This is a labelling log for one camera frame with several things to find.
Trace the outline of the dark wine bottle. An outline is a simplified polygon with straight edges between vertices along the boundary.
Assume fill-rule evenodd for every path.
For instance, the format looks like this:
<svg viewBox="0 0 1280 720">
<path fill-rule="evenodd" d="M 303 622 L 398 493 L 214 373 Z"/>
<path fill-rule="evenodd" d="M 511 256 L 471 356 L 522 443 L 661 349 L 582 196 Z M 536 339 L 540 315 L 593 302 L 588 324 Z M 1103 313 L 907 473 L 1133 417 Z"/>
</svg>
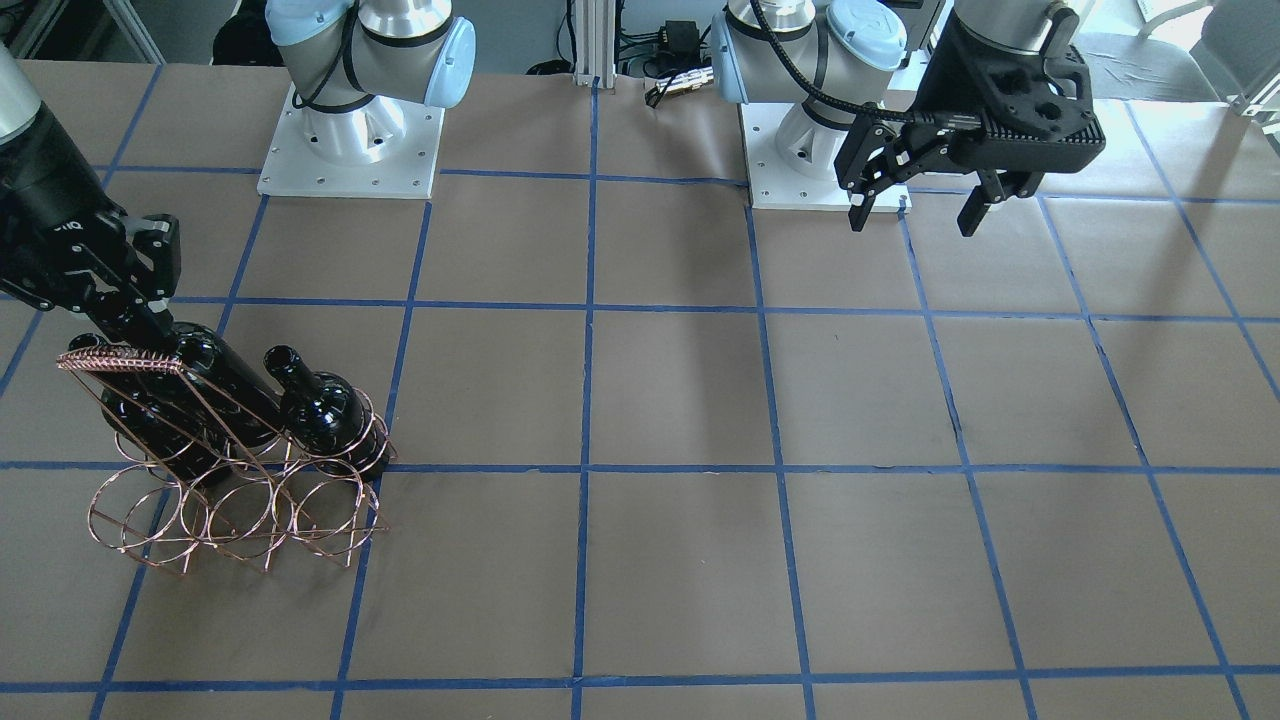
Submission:
<svg viewBox="0 0 1280 720">
<path fill-rule="evenodd" d="M 163 465 L 188 486 L 212 486 L 229 475 L 220 461 L 238 447 L 260 448 L 276 437 L 279 401 L 265 380 L 206 325 L 174 322 L 173 351 L 154 351 L 186 369 L 123 372 L 137 378 L 151 409 L 189 439 L 189 447 Z"/>
</svg>

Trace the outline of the near basket wine bottle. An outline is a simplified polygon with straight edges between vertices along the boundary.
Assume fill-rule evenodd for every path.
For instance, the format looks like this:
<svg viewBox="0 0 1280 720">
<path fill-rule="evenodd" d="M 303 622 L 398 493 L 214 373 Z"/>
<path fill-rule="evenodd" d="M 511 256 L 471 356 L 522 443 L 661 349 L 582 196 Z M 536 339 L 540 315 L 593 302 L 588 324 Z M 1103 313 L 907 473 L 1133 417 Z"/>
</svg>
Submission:
<svg viewBox="0 0 1280 720">
<path fill-rule="evenodd" d="M 131 455 L 133 460 L 150 461 L 157 468 L 160 461 L 179 456 L 189 447 L 189 439 L 151 409 L 151 397 L 134 375 L 120 372 L 91 373 L 91 377 L 102 384 L 99 396 L 102 416 L 115 430 L 123 454 L 124 445 L 131 445 L 137 451 Z"/>
</svg>

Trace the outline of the basket wine bottle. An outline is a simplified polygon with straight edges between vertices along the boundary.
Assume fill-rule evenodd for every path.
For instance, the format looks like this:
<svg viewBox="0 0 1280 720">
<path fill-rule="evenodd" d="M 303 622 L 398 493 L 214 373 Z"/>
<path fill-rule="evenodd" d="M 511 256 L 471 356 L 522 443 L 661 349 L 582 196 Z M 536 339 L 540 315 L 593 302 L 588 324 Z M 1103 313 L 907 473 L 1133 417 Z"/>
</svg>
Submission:
<svg viewBox="0 0 1280 720">
<path fill-rule="evenodd" d="M 319 471 L 367 483 L 381 478 L 389 441 L 364 393 L 340 375 L 311 370 L 288 345 L 269 348 L 264 366 L 283 388 L 284 429 Z"/>
<path fill-rule="evenodd" d="M 151 409 L 151 397 L 134 375 L 120 372 L 91 373 L 91 377 L 102 384 L 99 396 L 102 416 L 115 430 L 123 454 L 124 445 L 131 445 L 137 451 L 131 455 L 133 460 L 150 461 L 157 468 L 160 461 L 179 456 L 189 447 L 189 439 Z"/>
</svg>

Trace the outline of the far basket wine bottle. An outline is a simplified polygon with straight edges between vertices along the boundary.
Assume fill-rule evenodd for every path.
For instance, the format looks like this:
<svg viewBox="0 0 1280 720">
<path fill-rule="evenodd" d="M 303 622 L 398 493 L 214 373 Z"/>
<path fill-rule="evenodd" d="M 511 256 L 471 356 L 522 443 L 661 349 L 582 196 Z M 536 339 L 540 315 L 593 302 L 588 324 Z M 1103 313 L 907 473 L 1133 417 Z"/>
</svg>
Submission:
<svg viewBox="0 0 1280 720">
<path fill-rule="evenodd" d="M 364 393 L 340 375 L 311 370 L 288 345 L 269 348 L 264 366 L 283 388 L 284 429 L 319 471 L 367 483 L 381 478 L 389 441 Z"/>
</svg>

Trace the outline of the brown paper mat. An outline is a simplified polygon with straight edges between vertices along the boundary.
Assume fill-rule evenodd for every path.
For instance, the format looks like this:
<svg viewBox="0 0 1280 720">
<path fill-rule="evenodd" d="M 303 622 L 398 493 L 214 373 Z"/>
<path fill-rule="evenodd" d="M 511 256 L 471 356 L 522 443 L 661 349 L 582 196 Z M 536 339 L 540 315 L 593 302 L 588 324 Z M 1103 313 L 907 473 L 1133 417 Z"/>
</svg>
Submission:
<svg viewBox="0 0 1280 720">
<path fill-rule="evenodd" d="M 84 528 L 118 466 L 3 300 L 3 716 L 1277 716 L 1277 158 L 1103 102 L 965 240 L 767 211 L 713 92 L 477 76 L 430 204 L 265 199 L 284 70 L 29 61 L 174 313 L 390 415 L 388 532 L 188 577 Z"/>
</svg>

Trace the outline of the aluminium frame post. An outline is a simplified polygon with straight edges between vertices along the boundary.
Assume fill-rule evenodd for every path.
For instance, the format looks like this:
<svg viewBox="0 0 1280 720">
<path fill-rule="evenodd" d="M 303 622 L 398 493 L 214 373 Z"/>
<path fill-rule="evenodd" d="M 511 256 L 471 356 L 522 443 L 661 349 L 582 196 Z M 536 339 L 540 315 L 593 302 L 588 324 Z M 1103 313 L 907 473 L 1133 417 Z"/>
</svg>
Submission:
<svg viewBox="0 0 1280 720">
<path fill-rule="evenodd" d="M 618 1 L 567 1 L 572 77 L 577 86 L 613 92 L 617 79 Z"/>
</svg>

